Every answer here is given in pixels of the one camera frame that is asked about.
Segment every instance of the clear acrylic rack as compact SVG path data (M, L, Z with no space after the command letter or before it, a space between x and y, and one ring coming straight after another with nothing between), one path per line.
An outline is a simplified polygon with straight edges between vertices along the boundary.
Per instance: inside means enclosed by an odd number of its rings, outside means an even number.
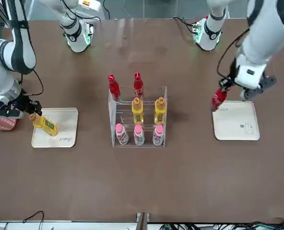
M137 147L137 148L163 148L166 145L166 114L164 127L164 140L161 146L153 144L153 132L155 129L154 113L155 113L155 101L159 97L164 97L167 108L167 88L166 86L158 87L144 87L144 98L143 98L143 117L144 123L142 125L144 130L144 145L137 146L134 142L133 131L135 123L133 121L133 114L131 111L131 102L135 98L135 91L133 87L121 86L121 96L118 101L114 101L112 94L108 91L108 106L109 106L109 118L111 128L111 140L113 147ZM115 134L115 125L121 123L129 136L127 145L121 145Z

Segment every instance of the white tray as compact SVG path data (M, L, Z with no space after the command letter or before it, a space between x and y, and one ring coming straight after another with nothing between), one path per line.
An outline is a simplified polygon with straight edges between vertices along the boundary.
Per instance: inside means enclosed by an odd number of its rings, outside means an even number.
M225 101L213 112L218 140L258 140L260 137L253 102Z
M43 116L58 126L58 134L48 135L34 128L31 145L34 148L71 148L76 142L78 110L76 108L46 108Z

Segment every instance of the brown table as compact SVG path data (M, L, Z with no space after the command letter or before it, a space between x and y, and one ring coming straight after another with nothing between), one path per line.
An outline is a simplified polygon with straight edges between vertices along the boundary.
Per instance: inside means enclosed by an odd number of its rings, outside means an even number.
M247 27L227 20L215 51L201 51L174 20L114 20L96 24L94 46L73 53L58 22L31 22L43 107L77 107L76 145L34 149L27 117L0 131L0 220L36 210L46 220L276 222L284 218L284 49L274 57L275 87L255 100L260 140L218 141L210 99L215 68L227 45ZM227 72L233 48L222 66ZM107 76L131 85L168 87L165 149L111 147ZM39 91L32 74L28 92ZM230 99L238 99L234 89Z

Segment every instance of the bottle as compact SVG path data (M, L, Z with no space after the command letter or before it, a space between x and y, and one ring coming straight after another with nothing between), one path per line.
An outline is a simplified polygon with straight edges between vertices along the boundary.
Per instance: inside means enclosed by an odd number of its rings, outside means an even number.
M135 124L143 124L143 101L139 97L135 97L131 103L131 110L133 113L133 121Z
M156 128L153 133L153 143L156 146L162 145L164 138L164 133L163 133L163 125L156 125Z
M215 112L227 98L227 91L218 89L211 99L211 111Z
M121 92L119 90L118 83L115 80L113 74L109 75L108 81L109 81L109 89L110 89L110 92L111 92L111 94L113 96L113 99L115 101L117 101L119 99L119 97L121 96Z
M115 126L115 131L116 131L119 143L121 145L126 145L128 143L129 137L128 137L125 127L122 124L118 123Z
M30 114L29 119L35 128L41 128L51 136L55 136L58 133L58 127L51 121L47 120L44 116L37 114Z
M133 87L134 87L136 96L143 99L144 97L143 82L141 80L140 73L137 73L137 72L134 73Z
M133 135L136 145L141 146L144 144L144 131L141 125L135 125Z
M166 101L163 97L159 97L155 102L155 124L163 124L165 122Z

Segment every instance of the cable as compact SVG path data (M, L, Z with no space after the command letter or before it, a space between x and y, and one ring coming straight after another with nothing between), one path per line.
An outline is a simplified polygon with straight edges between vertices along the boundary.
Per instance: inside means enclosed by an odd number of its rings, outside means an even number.
M184 23L185 25L188 25L188 26L193 26L193 24L195 24L195 23L188 23L188 22L185 21L184 18L180 18L180 17L173 17L173 19L178 19L178 20L180 20L182 23Z
M98 18L99 21L100 21L100 23L102 22L102 21L100 20L100 18L97 17L97 16L91 17L91 18L85 18L85 17L79 16L79 15L77 15L75 12L73 12L73 11L66 5L66 3L65 3L64 0L62 0L62 2L63 2L63 4L65 5L65 7L66 7L72 14L76 15L76 17L78 17L78 18L80 18L80 19L93 19L93 18Z
M124 12L131 18L133 18L129 13L127 13L126 9L125 9L125 4L126 4L126 0L124 0Z
M221 62L225 56L225 54L228 52L228 50L230 49L230 47L238 40L240 40L240 38L242 38L242 36L244 36L247 32L249 31L249 29L245 30L242 34L240 34L231 44L229 44L229 46L227 47L227 49L224 51L224 53L222 54L219 62L218 62L218 65L217 65L217 73L222 77L222 78L225 78L227 79L227 76L224 76L222 73L220 73L220 65L221 65Z
M105 1L106 1L106 0L103 1L103 7L104 7L104 9L107 11L107 13L108 13L108 18L110 19L110 11L105 7Z
M184 18L181 19L181 18L179 18L179 17L173 17L173 19L178 19L178 20L180 20L180 22L183 23L183 24L186 26L186 28L189 30L190 33L192 33L192 34L194 34L194 35L197 35L196 32L193 32L193 30L191 30L191 29L189 28L189 26L193 27L193 24L195 24L196 22L195 22L195 23L187 23Z
M178 224L178 229L179 229L179 227L181 227L182 230L185 230L185 228L182 227L180 224Z
M39 75L37 74L37 72L35 70L33 70L33 72L36 74L39 82L41 83L41 87L42 87L42 92L39 92L39 93L32 93L32 94L25 94L25 96L38 96L38 95L41 95L43 92L44 92L44 85L42 83L42 80L40 79Z
M224 229L226 229L228 226L229 226L229 224L226 224L226 226L224 226L223 228L221 228L221 227L222 227L222 225L221 225L221 226L220 226L220 230L224 230Z
M31 216L27 217L26 219L23 220L23 224L26 223L27 220L35 217L39 213L42 213L42 219L41 219L40 225L38 226L38 230L41 230L41 224L44 222L44 212L43 211L37 211L34 214L32 214Z
M73 21L75 20L74 18L71 18L68 13L66 13L66 16L68 16L68 17L69 17L70 19L72 19Z
M23 84L23 74L21 74L21 81L19 82L20 85Z

